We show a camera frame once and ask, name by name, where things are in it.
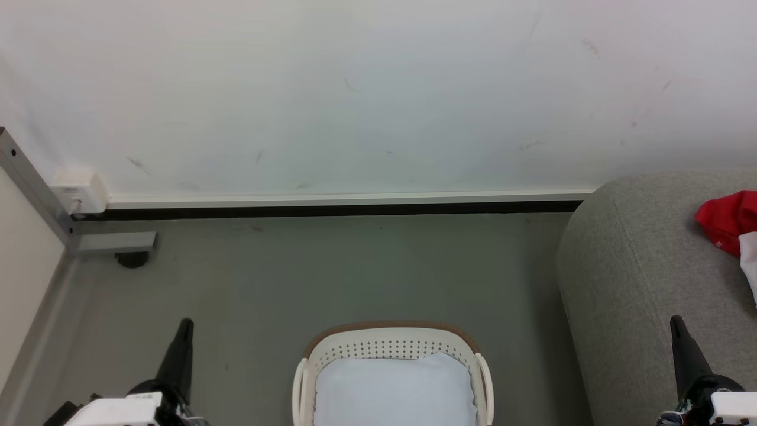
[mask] power outlet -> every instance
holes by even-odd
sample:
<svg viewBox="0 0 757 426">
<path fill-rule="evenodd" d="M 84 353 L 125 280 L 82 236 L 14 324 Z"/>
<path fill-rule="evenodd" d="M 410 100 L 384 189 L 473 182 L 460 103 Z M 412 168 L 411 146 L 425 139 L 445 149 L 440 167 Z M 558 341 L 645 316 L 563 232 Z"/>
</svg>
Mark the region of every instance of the power outlet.
<svg viewBox="0 0 757 426">
<path fill-rule="evenodd" d="M 107 190 L 93 171 L 59 171 L 50 189 L 70 214 L 102 213 L 107 207 Z"/>
</svg>

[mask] white cloth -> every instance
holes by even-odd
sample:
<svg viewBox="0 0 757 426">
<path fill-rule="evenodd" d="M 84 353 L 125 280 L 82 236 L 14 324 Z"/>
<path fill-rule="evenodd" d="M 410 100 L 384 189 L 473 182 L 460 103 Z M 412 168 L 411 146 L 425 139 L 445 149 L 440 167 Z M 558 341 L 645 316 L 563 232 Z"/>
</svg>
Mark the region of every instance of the white cloth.
<svg viewBox="0 0 757 426">
<path fill-rule="evenodd" d="M 318 374 L 314 426 L 475 426 L 468 369 L 421 359 L 337 359 Z"/>
<path fill-rule="evenodd" d="M 749 286 L 752 287 L 752 297 L 757 304 L 757 232 L 739 235 L 741 247 L 741 270 L 744 271 Z"/>
</svg>

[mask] black baseboard strip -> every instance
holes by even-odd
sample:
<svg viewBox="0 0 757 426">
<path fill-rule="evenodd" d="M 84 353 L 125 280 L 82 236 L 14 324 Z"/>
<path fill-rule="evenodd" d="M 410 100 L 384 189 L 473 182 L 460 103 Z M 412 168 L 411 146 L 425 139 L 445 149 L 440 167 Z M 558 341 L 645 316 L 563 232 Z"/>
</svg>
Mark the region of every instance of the black baseboard strip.
<svg viewBox="0 0 757 426">
<path fill-rule="evenodd" d="M 77 221 L 164 221 L 169 219 L 283 218 L 301 216 L 455 215 L 465 213 L 557 213 L 575 211 L 581 200 L 461 202 L 444 204 L 309 205 L 299 207 L 141 208 L 106 210 Z"/>
</svg>

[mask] gray sofa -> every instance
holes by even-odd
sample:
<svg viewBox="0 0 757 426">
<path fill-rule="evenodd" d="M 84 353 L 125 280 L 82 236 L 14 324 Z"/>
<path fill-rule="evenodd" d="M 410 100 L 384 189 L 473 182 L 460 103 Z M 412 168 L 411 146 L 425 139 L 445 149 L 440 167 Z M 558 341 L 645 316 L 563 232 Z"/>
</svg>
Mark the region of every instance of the gray sofa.
<svg viewBox="0 0 757 426">
<path fill-rule="evenodd" d="M 757 308 L 738 259 L 694 221 L 707 199 L 757 190 L 757 171 L 608 183 L 573 215 L 560 291 L 596 426 L 654 424 L 676 403 L 669 320 L 681 315 L 715 373 L 757 390 Z"/>
</svg>

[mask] brown basket rim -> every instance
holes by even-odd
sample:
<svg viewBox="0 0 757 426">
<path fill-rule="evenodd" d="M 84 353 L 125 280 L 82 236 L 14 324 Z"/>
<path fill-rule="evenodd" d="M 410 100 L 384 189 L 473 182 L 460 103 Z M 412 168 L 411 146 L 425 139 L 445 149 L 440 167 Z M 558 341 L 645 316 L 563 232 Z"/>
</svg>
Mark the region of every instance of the brown basket rim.
<svg viewBox="0 0 757 426">
<path fill-rule="evenodd" d="M 473 353 L 480 352 L 476 342 L 465 331 L 453 325 L 445 324 L 443 322 L 414 321 L 414 320 L 366 321 L 366 322 L 358 322 L 354 324 L 339 325 L 337 327 L 332 327 L 332 328 L 329 328 L 328 330 L 322 331 L 317 336 L 315 336 L 315 338 L 313 338 L 310 344 L 307 345 L 307 348 L 305 349 L 305 358 L 309 359 L 310 354 L 313 353 L 313 349 L 316 348 L 318 343 L 321 343 L 322 340 L 324 340 L 326 337 L 331 336 L 332 334 L 344 333 L 345 331 L 370 330 L 373 328 L 433 328 L 435 330 L 449 331 L 451 333 L 455 333 L 457 336 L 463 339 L 466 343 L 468 343 L 468 346 L 470 346 L 470 349 L 473 351 Z"/>
</svg>

